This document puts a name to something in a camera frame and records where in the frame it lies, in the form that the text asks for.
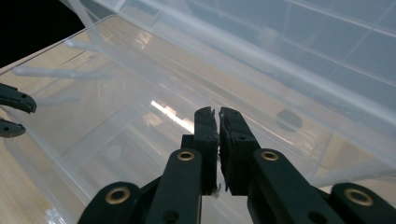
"brass screw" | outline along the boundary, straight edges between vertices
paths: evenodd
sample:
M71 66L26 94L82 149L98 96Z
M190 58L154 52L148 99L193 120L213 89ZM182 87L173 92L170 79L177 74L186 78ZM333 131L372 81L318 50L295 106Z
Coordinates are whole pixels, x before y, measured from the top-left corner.
M177 154L177 158L181 161L190 161L194 159L194 154L189 151L183 151Z
M365 193L364 191L361 191L359 189L346 189L344 191L344 193L350 201L352 201L356 204L359 204L362 206L371 206L374 203L373 198L370 197L370 195L368 195L367 193ZM360 195L360 197L357 198L354 196L354 194L358 194L358 195Z
M274 152L264 151L262 153L262 158L268 161L277 161L277 159L279 159L279 156Z
M114 198L114 194L117 192L122 192L122 196L120 198ZM112 189L106 195L106 202L109 204L119 204L125 202L129 196L131 196L131 192L125 187L117 187Z

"screw hole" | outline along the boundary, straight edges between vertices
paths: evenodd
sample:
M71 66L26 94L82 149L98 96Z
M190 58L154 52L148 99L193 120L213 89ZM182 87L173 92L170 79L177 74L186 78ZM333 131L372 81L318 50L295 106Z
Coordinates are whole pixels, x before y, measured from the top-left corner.
M131 192L125 187L114 188L106 195L106 202L110 204L119 204L125 202Z
M177 157L181 161L190 161L194 159L194 154L189 151L183 151L177 154Z
M359 189L346 189L344 191L346 197L352 201L353 203L362 205L362 206L371 206L373 205L373 198L370 197L367 193Z
M315 224L326 224L327 223L327 218L318 212L308 213L308 218Z
M268 161L277 161L277 159L279 159L279 156L276 155L274 152L265 151L262 153L262 158Z
M167 211L163 213L164 224L175 224L178 222L178 213L175 211Z

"clear plastic container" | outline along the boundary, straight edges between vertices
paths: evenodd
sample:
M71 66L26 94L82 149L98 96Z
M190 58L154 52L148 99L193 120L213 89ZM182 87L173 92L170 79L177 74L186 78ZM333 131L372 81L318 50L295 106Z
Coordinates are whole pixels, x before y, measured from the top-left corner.
M311 184L353 181L396 203L395 4L98 2L71 2L86 32L0 76L38 105L3 107L27 128L4 145L66 222L107 184L161 175L209 105L239 110ZM204 197L203 223L250 221L246 198Z

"black background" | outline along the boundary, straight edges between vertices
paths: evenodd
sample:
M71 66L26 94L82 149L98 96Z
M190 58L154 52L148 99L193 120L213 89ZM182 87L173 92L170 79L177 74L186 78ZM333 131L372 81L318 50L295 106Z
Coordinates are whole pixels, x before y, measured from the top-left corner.
M84 29L59 0L0 3L0 68Z

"wooden table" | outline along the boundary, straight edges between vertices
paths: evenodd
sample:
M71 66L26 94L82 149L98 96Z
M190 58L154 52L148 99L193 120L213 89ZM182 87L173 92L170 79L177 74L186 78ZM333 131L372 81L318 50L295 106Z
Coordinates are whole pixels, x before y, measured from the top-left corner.
M42 49L1 68L0 74L20 62L35 57L45 50ZM7 119L6 113L2 110L0 110L0 117ZM46 210L51 208L51 204L37 189L18 162L6 150L3 139L0 138L0 224L48 223L45 218Z

